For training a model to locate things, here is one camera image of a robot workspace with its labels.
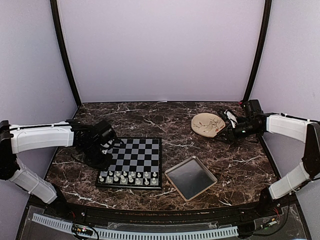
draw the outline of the robotic arm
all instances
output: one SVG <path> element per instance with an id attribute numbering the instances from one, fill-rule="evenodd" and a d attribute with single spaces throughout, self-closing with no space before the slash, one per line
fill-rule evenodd
<path id="1" fill-rule="evenodd" d="M 57 214 L 66 215 L 66 200 L 60 189 L 27 168 L 17 154 L 32 149 L 74 146 L 84 152 L 85 164 L 105 171 L 112 155 L 103 150 L 112 148 L 115 140 L 117 135 L 105 120 L 93 126 L 75 120 L 20 126 L 4 120 L 0 122 L 0 179 L 15 183 L 52 206 Z"/>
<path id="2" fill-rule="evenodd" d="M 265 132 L 280 134 L 305 144 L 302 162 L 282 179 L 262 190 L 257 207 L 263 212 L 268 202 L 279 199 L 297 188 L 305 186 L 320 173 L 320 123 L 318 121 L 289 116 L 287 114 L 264 113 L 258 100 L 241 104 L 246 117 L 238 117 L 231 110 L 219 110 L 219 116 L 227 123 L 217 136 L 224 143 Z"/>

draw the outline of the black chessboard frame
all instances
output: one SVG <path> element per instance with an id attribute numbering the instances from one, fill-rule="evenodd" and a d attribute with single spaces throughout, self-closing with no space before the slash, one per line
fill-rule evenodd
<path id="1" fill-rule="evenodd" d="M 101 183 L 99 181 L 99 177 L 102 173 L 102 171 L 99 171 L 97 176 L 96 176 L 96 180 L 95 180 L 95 186 L 96 187 L 103 187 L 103 188 L 118 188 L 118 189 L 122 189 L 122 188 L 129 188 L 129 189 L 143 189 L 143 190 L 161 190 L 162 189 L 162 138 L 161 137 L 119 137 L 120 140 L 158 140 L 158 172 L 157 172 L 157 184 L 155 185 L 152 185 L 151 184 L 151 180 L 153 178 L 153 172 L 151 171 L 147 171 L 150 173 L 150 175 L 147 177 L 148 181 L 149 181 L 149 185 L 144 185 L 144 184 L 141 184 L 141 185 L 136 185 L 135 182 L 136 182 L 136 177 L 134 177 L 134 182 L 133 183 L 129 183 L 129 181 L 127 181 L 127 184 L 122 184 L 120 183 L 120 177 L 119 177 L 119 183 L 107 183 L 107 182 L 104 182 L 104 183 Z M 128 149 L 128 148 L 123 148 L 123 147 L 116 147 L 116 148 L 112 148 L 111 150 L 108 151 L 108 153 L 112 153 L 114 151 L 114 149 Z M 122 167 L 122 165 L 117 165 L 115 164 L 117 162 L 117 160 L 119 159 L 112 159 L 112 163 L 111 163 L 111 166 L 110 168 L 112 168 L 112 172 L 113 172 L 113 175 L 112 177 L 114 177 L 115 173 L 117 171 L 121 172 L 121 174 L 124 172 L 123 170 L 120 170 L 120 169 L 117 169 L 117 167 L 119 168 L 120 166 Z M 128 174 L 130 172 L 135 172 L 135 174 L 137 173 L 141 173 L 142 177 L 140 177 L 141 181 L 143 182 L 145 180 L 145 178 L 143 177 L 144 176 L 144 172 L 142 171 L 126 171 Z"/>

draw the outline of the white wall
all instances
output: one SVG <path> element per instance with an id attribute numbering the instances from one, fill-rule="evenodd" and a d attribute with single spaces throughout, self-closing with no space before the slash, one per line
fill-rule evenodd
<path id="1" fill-rule="evenodd" d="M 0 120 L 29 125 L 71 118 L 76 111 L 59 52 L 50 1 L 0 1 Z M 54 149 L 19 155 L 44 176 Z M 28 194 L 0 180 L 0 240 L 16 238 Z"/>
<path id="2" fill-rule="evenodd" d="M 60 0 L 83 102 L 239 101 L 264 0 Z"/>
<path id="3" fill-rule="evenodd" d="M 251 99 L 264 112 L 320 120 L 320 1 L 274 0 L 265 47 Z M 304 145 L 266 134 L 265 140 L 284 176 L 300 163 Z M 313 239 L 320 239 L 320 182 L 298 194 Z"/>

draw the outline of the white slotted strip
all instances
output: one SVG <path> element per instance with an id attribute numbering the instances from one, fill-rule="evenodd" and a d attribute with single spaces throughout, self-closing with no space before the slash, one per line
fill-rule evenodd
<path id="1" fill-rule="evenodd" d="M 64 233 L 72 233 L 71 222 L 53 219 L 48 216 L 43 216 L 37 213 L 33 214 L 32 221 Z M 215 240 L 229 237 L 237 237 L 239 235 L 237 226 L 205 231 L 169 233 L 115 231 L 102 229 L 98 227 L 95 227 L 94 229 L 99 233 L 99 238 L 101 240 Z"/>

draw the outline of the dark brown marble surface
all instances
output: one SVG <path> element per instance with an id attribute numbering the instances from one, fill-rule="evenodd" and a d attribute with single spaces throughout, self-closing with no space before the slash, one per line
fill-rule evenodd
<path id="1" fill-rule="evenodd" d="M 119 137 L 162 138 L 162 190 L 97 188 L 97 171 L 81 160 L 73 147 L 61 147 L 46 180 L 58 185 L 68 202 L 86 206 L 141 211 L 203 210 L 251 203 L 260 191 L 276 181 L 259 143 L 245 139 L 233 145 L 197 135 L 191 119 L 199 113 L 216 113 L 219 108 L 242 115 L 234 102 L 128 102 L 86 103 L 75 118 L 85 124 L 107 119 Z M 217 184 L 185 202 L 164 172 L 197 156 L 218 179 Z"/>

